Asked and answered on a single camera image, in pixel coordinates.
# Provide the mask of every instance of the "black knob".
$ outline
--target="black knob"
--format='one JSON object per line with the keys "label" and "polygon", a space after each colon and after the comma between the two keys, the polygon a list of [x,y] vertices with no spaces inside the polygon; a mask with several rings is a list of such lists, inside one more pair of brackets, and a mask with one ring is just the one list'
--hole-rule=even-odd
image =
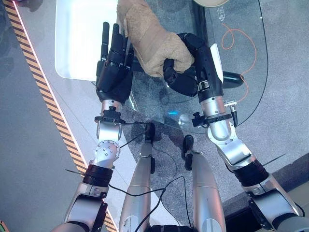
{"label": "black knob", "polygon": [[110,106],[110,110],[116,111],[116,107],[115,106]]}
{"label": "black knob", "polygon": [[195,113],[193,114],[193,116],[194,116],[194,118],[198,118],[198,117],[199,117],[199,112],[195,112]]}

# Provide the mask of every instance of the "round white object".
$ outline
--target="round white object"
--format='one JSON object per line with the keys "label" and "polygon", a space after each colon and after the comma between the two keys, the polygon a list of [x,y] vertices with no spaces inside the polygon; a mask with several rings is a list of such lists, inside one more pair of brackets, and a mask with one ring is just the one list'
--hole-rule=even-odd
{"label": "round white object", "polygon": [[226,3],[228,0],[194,0],[197,4],[204,7],[216,7]]}

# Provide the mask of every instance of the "dark gray carpet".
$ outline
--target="dark gray carpet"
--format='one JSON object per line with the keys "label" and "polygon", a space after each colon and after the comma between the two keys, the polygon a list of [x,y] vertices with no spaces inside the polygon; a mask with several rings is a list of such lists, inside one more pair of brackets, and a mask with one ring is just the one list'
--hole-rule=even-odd
{"label": "dark gray carpet", "polygon": [[0,1],[0,220],[11,232],[62,223],[80,181]]}

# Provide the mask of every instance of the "coiled orange wire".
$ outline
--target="coiled orange wire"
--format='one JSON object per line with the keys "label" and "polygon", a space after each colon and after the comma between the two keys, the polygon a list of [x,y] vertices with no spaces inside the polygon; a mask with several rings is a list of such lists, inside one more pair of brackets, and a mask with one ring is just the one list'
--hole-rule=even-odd
{"label": "coiled orange wire", "polygon": [[[227,28],[227,31],[224,33],[224,35],[222,36],[222,39],[221,39],[221,47],[222,47],[223,50],[229,50],[229,49],[231,49],[231,48],[234,46],[234,41],[235,41],[235,40],[234,40],[233,31],[238,31],[238,32],[240,32],[241,34],[243,34],[244,36],[246,36],[246,37],[250,40],[251,44],[252,44],[253,47],[254,47],[254,61],[253,61],[252,65],[250,66],[250,68],[248,68],[247,70],[243,71],[243,72],[240,74],[241,79],[243,80],[243,82],[245,83],[245,85],[246,85],[246,87],[247,87],[247,90],[246,90],[246,93],[244,94],[244,96],[243,96],[240,100],[237,101],[237,103],[238,103],[238,102],[241,102],[242,100],[244,100],[244,99],[247,97],[248,93],[249,93],[249,85],[248,85],[248,83],[245,81],[243,75],[246,74],[246,73],[248,73],[248,72],[254,67],[255,62],[256,62],[257,51],[256,51],[256,47],[255,47],[255,44],[254,44],[253,40],[252,40],[251,37],[250,37],[249,35],[247,35],[245,32],[243,32],[243,31],[240,30],[240,29],[235,29],[235,28],[230,29],[230,28],[229,28],[226,24],[224,24],[224,23],[223,23],[222,25],[225,26],[225,27]],[[228,33],[231,33],[231,36],[232,36],[232,44],[231,44],[229,47],[224,47],[224,39],[225,39],[225,37],[227,36]]]}

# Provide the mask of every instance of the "suede glove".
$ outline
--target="suede glove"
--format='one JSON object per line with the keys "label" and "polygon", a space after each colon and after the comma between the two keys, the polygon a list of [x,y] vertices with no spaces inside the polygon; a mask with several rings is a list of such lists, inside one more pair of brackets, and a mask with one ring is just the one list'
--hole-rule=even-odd
{"label": "suede glove", "polygon": [[144,71],[163,77],[165,59],[174,60],[174,69],[183,73],[194,58],[177,34],[166,31],[144,0],[119,0],[117,15],[131,40]]}

